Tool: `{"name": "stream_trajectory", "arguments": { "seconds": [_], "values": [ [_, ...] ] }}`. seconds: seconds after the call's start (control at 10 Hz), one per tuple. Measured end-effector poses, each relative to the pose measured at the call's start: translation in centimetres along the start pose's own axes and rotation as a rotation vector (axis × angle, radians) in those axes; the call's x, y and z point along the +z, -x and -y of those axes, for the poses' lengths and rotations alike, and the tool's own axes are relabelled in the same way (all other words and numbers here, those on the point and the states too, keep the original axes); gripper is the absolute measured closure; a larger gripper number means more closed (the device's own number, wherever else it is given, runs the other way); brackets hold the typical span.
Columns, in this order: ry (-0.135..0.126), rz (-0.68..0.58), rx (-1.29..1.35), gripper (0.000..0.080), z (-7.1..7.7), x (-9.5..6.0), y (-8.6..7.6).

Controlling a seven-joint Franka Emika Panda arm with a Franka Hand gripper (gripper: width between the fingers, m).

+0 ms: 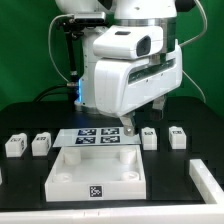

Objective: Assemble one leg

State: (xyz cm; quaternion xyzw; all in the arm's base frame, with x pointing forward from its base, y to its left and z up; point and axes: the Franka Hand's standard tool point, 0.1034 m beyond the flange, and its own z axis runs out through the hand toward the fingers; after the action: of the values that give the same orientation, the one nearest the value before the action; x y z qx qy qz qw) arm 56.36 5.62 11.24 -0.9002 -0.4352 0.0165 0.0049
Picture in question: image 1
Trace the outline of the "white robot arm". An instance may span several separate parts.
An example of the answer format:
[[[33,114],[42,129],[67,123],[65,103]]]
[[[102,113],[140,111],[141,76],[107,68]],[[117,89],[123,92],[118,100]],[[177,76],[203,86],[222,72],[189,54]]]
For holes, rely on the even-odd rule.
[[[194,0],[55,0],[64,28],[83,40],[77,105],[118,118],[135,134],[134,112],[182,81],[176,18]]]

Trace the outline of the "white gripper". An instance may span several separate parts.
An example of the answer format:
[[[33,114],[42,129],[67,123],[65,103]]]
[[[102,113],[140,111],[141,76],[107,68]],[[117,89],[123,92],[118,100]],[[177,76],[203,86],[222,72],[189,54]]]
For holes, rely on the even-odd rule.
[[[150,119],[161,120],[167,100],[164,94],[179,87],[181,81],[182,52],[178,41],[175,50],[165,54],[157,64],[150,57],[135,61],[101,59],[94,73],[96,107],[101,114],[122,116],[124,134],[134,136],[135,113],[131,111],[155,99]]]

